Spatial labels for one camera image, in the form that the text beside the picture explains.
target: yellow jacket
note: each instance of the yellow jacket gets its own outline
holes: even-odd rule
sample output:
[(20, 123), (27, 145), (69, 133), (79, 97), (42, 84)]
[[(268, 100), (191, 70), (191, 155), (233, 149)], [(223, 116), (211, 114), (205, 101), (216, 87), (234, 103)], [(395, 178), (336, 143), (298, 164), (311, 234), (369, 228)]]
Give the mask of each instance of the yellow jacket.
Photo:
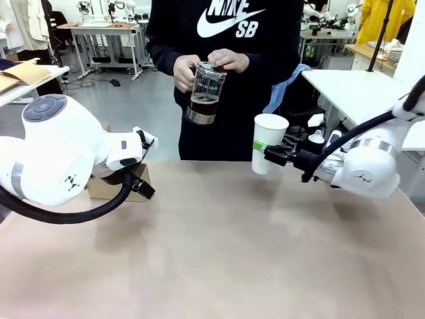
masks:
[[(361, 10), (361, 30), (357, 38), (358, 44), (363, 45), (369, 41), (378, 41), (388, 3), (389, 0), (365, 0)], [(386, 26), (385, 42), (391, 42), (397, 37), (400, 26), (413, 17), (415, 8), (414, 0), (394, 0), (390, 21)]]

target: chair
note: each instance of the chair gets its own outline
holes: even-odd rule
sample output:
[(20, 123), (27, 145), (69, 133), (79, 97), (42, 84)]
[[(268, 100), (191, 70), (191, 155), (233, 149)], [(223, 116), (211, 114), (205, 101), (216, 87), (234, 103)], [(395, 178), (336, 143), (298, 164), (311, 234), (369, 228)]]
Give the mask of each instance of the chair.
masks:
[(317, 105), (319, 93), (300, 74), (285, 91), (284, 99), (275, 114), (283, 116), (290, 123), (290, 127), (299, 126), (307, 132), (314, 132), (308, 128), (309, 119), (315, 114), (324, 114), (325, 110)]

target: white cup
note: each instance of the white cup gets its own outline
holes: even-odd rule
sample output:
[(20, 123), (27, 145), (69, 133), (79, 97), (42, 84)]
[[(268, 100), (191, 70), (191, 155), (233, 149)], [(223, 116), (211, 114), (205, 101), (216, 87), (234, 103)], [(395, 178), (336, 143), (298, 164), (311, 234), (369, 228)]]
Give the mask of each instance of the white cup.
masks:
[[(280, 145), (290, 123), (287, 119), (275, 114), (260, 114), (254, 119), (254, 141), (268, 146)], [(252, 170), (260, 175), (266, 175), (273, 163), (264, 159), (264, 154), (258, 150), (252, 152)]]

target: beige jacket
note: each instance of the beige jacket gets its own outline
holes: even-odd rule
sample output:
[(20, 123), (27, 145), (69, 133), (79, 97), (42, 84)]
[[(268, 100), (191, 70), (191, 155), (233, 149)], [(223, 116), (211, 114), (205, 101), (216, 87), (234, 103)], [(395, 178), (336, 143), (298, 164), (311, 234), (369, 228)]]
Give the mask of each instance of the beige jacket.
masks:
[[(48, 29), (41, 0), (28, 0), (28, 13), (31, 37), (34, 40), (46, 41), (48, 39)], [(6, 32), (6, 26), (9, 23), (12, 26), (12, 30)], [(19, 48), (24, 45), (10, 0), (0, 0), (0, 32), (6, 33), (9, 49)]]

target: blue cloth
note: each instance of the blue cloth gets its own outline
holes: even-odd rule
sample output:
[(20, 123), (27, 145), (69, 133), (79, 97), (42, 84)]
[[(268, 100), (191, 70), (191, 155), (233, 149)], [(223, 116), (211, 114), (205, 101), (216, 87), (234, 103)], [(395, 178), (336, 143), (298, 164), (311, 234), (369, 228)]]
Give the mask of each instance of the blue cloth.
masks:
[(295, 69), (292, 76), (286, 80), (286, 82), (279, 83), (277, 85), (273, 85), (272, 87), (272, 99), (270, 100), (269, 105), (263, 110), (263, 113), (273, 113), (278, 109), (282, 101), (284, 100), (284, 95), (286, 88), (290, 85), (295, 79), (299, 76), (299, 74), (303, 71), (311, 71), (311, 68), (305, 64), (299, 64)]

